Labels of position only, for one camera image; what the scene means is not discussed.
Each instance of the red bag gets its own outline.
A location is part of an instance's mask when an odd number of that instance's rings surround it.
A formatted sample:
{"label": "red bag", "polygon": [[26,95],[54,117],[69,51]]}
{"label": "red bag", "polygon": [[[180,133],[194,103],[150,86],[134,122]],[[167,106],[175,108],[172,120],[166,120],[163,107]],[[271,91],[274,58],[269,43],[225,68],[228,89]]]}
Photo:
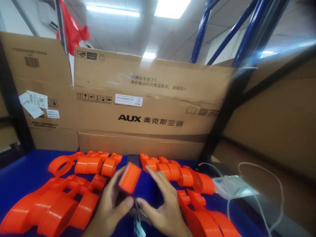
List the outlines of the red bag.
{"label": "red bag", "polygon": [[[60,6],[63,11],[64,21],[65,21],[65,33],[67,36],[67,48],[69,53],[75,55],[75,47],[79,46],[81,40],[90,39],[89,27],[85,25],[83,29],[79,26],[74,18],[70,15],[65,3],[63,0],[59,0]],[[59,40],[59,32],[56,34],[57,39]]]}

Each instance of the fingernail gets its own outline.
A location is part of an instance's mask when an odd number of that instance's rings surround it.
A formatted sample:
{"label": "fingernail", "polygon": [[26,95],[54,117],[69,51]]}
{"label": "fingernail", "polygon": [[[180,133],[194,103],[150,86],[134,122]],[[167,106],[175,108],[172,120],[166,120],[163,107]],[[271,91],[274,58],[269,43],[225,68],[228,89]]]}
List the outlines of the fingernail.
{"label": "fingernail", "polygon": [[144,200],[140,197],[136,198],[136,202],[140,205],[142,205],[144,203]]}
{"label": "fingernail", "polygon": [[127,205],[128,207],[132,207],[133,204],[134,204],[134,199],[133,199],[132,197],[128,197],[128,198],[127,198],[127,201],[126,201],[126,205]]}

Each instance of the paper label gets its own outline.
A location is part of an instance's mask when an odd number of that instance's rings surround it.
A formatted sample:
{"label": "paper label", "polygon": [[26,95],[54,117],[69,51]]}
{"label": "paper label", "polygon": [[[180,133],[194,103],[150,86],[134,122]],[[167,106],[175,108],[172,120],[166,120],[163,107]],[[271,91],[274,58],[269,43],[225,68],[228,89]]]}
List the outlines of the paper label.
{"label": "paper label", "polygon": [[48,118],[59,119],[59,112],[58,112],[58,110],[46,110],[46,111],[47,111],[47,117]]}
{"label": "paper label", "polygon": [[117,104],[126,104],[141,107],[143,104],[143,98],[131,95],[115,95],[115,103]]}
{"label": "paper label", "polygon": [[35,104],[43,109],[48,109],[48,96],[32,91],[26,91],[30,96],[30,104]]}
{"label": "paper label", "polygon": [[24,94],[19,96],[19,100],[21,105],[29,112],[29,114],[33,118],[38,118],[39,116],[43,115],[44,112],[34,103],[30,103],[30,95],[25,92]]}

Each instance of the charging cable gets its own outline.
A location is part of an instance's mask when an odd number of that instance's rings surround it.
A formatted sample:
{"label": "charging cable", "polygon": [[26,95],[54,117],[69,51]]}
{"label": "charging cable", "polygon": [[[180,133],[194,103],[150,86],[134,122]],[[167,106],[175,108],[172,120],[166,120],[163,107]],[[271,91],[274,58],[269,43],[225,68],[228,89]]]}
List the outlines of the charging cable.
{"label": "charging cable", "polygon": [[[220,174],[220,176],[222,177],[223,182],[224,182],[224,185],[225,185],[225,179],[224,179],[223,175],[220,173],[220,171],[219,171],[214,165],[211,165],[211,164],[209,164],[209,163],[202,162],[202,163],[200,163],[198,166],[200,166],[200,165],[202,165],[202,164],[207,164],[207,165],[209,165],[209,166],[214,167],[214,168],[217,170],[217,172]],[[278,217],[277,221],[276,221],[273,225],[271,225],[270,229],[269,229],[268,224],[267,224],[267,222],[266,222],[266,218],[265,218],[265,216],[264,216],[264,214],[263,214],[263,211],[262,211],[261,205],[260,205],[260,203],[259,203],[259,200],[258,200],[258,198],[256,197],[256,195],[253,195],[253,197],[255,198],[256,202],[258,203],[259,210],[260,210],[260,213],[261,213],[261,216],[262,216],[264,225],[265,225],[265,227],[266,227],[266,229],[267,229],[267,232],[268,232],[268,236],[269,236],[269,237],[272,237],[272,236],[271,236],[272,230],[274,230],[274,229],[276,228],[276,226],[281,222],[282,217],[283,217],[284,192],[283,192],[282,183],[281,183],[281,181],[279,180],[279,178],[278,178],[275,174],[273,174],[272,172],[270,172],[269,170],[267,170],[267,169],[265,169],[265,168],[263,168],[263,167],[261,167],[261,166],[259,166],[259,165],[256,165],[256,164],[253,164],[253,163],[249,163],[249,162],[241,162],[241,163],[238,164],[238,171],[239,171],[239,173],[240,173],[241,175],[242,175],[242,173],[241,173],[241,171],[240,171],[240,166],[241,166],[241,165],[253,165],[253,166],[259,167],[259,168],[261,168],[261,169],[267,171],[268,173],[272,174],[272,175],[277,179],[277,181],[278,181],[278,183],[279,183],[280,192],[281,192],[280,214],[279,214],[279,217]],[[231,199],[229,199],[228,202],[227,202],[227,217],[228,217],[229,220],[230,220],[230,216],[229,216],[229,204],[230,204],[230,200],[231,200]]]}

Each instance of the barcode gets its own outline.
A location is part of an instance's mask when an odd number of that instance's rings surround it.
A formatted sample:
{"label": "barcode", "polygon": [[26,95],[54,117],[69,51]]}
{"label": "barcode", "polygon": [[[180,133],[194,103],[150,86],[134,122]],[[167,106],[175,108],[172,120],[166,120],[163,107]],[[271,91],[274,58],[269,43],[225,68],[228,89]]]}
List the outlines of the barcode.
{"label": "barcode", "polygon": [[37,58],[24,57],[26,65],[29,67],[40,67],[39,60]]}

